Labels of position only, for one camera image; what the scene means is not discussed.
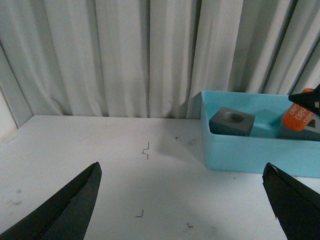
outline white tabletop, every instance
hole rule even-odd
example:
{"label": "white tabletop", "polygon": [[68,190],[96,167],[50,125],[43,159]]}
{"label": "white tabletop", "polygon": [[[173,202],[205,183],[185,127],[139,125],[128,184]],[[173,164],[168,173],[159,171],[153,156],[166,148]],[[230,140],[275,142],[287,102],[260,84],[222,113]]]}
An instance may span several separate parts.
{"label": "white tabletop", "polygon": [[94,162],[86,240],[286,240],[261,174],[205,167],[199,120],[80,116],[34,116],[0,144],[0,233]]}

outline white curtain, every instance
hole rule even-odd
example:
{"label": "white curtain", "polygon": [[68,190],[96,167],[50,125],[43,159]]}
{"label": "white curtain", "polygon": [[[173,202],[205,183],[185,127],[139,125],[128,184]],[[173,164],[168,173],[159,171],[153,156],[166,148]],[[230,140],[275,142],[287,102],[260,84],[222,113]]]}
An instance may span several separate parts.
{"label": "white curtain", "polygon": [[199,118],[203,90],[315,88],[318,0],[2,0],[0,86],[32,115]]}

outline gray box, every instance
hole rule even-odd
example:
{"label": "gray box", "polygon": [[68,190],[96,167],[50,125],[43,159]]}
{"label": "gray box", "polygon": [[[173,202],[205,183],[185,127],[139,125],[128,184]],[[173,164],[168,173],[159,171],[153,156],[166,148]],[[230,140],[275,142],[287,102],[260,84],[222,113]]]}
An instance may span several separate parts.
{"label": "gray box", "polygon": [[249,136],[256,116],[222,107],[209,120],[210,132],[219,135]]}
{"label": "gray box", "polygon": [[315,116],[302,131],[292,131],[281,125],[276,137],[278,139],[320,141],[320,119]]}

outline white wall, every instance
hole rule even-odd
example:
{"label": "white wall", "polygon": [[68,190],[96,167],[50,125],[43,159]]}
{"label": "white wall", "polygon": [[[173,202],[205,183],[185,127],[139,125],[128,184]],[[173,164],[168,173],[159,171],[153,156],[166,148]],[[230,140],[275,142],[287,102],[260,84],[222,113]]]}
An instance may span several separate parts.
{"label": "white wall", "polygon": [[0,91],[0,142],[16,129],[16,124]]}

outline light blue plastic bin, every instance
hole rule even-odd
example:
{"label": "light blue plastic bin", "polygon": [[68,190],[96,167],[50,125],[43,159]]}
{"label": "light blue plastic bin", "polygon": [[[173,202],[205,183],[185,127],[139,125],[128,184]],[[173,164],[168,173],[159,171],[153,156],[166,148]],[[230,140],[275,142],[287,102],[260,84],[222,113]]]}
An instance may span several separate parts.
{"label": "light blue plastic bin", "polygon": [[[276,138],[281,117],[292,104],[287,95],[203,91],[201,97],[207,168],[263,173],[270,162],[292,176],[320,177],[320,142]],[[255,115],[250,136],[211,133],[209,120],[221,107]]]}

